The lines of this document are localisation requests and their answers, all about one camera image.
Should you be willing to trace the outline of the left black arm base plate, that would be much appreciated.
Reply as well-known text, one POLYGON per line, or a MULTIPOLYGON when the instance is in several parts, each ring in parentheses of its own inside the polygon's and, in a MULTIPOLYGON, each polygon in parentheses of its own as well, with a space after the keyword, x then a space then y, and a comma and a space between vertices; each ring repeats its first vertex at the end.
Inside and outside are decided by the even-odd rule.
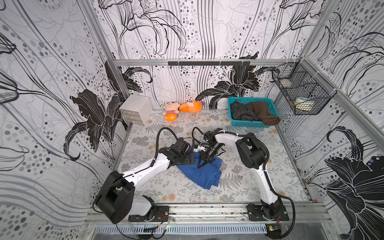
POLYGON ((129 216, 128 221, 132 222, 132 223, 144 223, 144 222, 163 223, 163 222, 168 222, 169 212, 170 212, 169 206, 151 207, 150 211, 146 215, 144 215, 144 216, 132 215, 132 216, 129 216))

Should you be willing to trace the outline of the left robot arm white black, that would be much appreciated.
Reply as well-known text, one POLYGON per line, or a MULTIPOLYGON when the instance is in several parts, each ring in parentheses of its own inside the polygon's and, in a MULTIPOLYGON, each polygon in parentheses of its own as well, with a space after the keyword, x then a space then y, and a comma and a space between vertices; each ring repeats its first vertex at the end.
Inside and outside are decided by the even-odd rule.
POLYGON ((136 196, 135 191, 170 167, 193 161, 193 149, 194 144, 178 138, 170 147, 158 149, 154 157, 138 167, 123 173, 113 171, 106 178, 94 205, 112 224, 118 224, 125 218, 131 222, 154 221, 156 203, 149 196, 136 196))

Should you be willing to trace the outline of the blue long pants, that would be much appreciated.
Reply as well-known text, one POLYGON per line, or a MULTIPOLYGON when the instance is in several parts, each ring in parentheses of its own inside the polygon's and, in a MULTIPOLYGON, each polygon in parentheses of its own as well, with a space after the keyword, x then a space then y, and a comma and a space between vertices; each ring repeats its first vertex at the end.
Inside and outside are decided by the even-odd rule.
POLYGON ((198 169, 198 162, 200 160, 200 153, 194 152, 194 165, 178 165, 178 169, 195 184, 203 189, 210 190, 212 186, 218 187, 222 171, 222 160, 214 157, 212 163, 207 163, 205 166, 198 169))

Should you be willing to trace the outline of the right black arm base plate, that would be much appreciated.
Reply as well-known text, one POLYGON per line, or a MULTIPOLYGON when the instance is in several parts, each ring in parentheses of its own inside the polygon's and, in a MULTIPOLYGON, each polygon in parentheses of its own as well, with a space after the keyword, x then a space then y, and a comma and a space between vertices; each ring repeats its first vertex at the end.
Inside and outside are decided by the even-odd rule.
POLYGON ((277 209, 271 209, 268 206, 248 204, 248 218, 252 222, 260 221, 288 221, 290 219, 285 206, 280 206, 277 209))

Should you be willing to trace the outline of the orange fish plush toy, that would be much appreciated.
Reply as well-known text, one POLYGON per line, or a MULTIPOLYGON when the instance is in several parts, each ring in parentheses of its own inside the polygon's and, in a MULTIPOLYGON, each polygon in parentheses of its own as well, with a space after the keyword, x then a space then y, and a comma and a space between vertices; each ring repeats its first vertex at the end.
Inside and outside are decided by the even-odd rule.
POLYGON ((206 104, 198 100, 188 101, 179 107, 180 112, 199 113, 206 104))

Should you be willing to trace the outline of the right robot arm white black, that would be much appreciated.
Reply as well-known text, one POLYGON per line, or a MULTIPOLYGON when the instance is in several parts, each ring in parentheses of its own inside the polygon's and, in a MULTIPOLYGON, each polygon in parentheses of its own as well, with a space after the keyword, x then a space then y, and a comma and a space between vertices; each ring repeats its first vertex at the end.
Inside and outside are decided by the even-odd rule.
POLYGON ((214 156, 223 146, 235 147, 243 165, 251 169, 260 190, 261 205, 255 206, 250 214, 259 212, 269 221, 289 220, 282 197, 276 193, 268 176, 267 162, 270 153, 264 143, 257 139, 253 133, 239 135, 220 128, 204 133, 203 138, 206 145, 200 150, 200 161, 204 161, 204 163, 199 163, 199 168, 207 163, 212 163, 214 156))

